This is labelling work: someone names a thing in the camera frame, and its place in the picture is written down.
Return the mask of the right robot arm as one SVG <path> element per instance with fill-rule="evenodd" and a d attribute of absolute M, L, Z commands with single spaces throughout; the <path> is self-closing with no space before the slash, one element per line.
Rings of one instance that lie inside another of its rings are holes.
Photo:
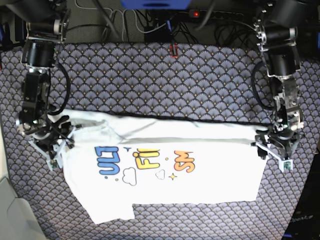
<path fill-rule="evenodd" d="M 62 115 L 70 93 L 66 69 L 55 60 L 56 46 L 63 44 L 71 11 L 63 0 L 2 0 L 1 4 L 26 23 L 26 41 L 20 62 L 27 67 L 22 83 L 22 106 L 16 125 L 20 134 L 30 137 L 30 145 L 44 158 L 50 170 L 63 168 L 62 152 L 73 147 L 76 127 Z M 49 102 L 51 70 L 58 67 L 66 80 L 61 107 Z"/>

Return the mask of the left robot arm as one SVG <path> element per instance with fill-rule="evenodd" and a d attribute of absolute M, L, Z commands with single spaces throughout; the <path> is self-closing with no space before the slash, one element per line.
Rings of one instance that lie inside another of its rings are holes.
<path fill-rule="evenodd" d="M 262 1 L 249 20 L 212 9 L 147 10 L 143 44 L 67 44 L 59 57 L 70 75 L 72 108 L 138 114 L 147 142 L 193 143 L 227 136 L 224 121 L 255 121 L 258 155 L 293 168 L 306 122 L 295 75 L 297 44 L 317 30 L 317 0 Z"/>

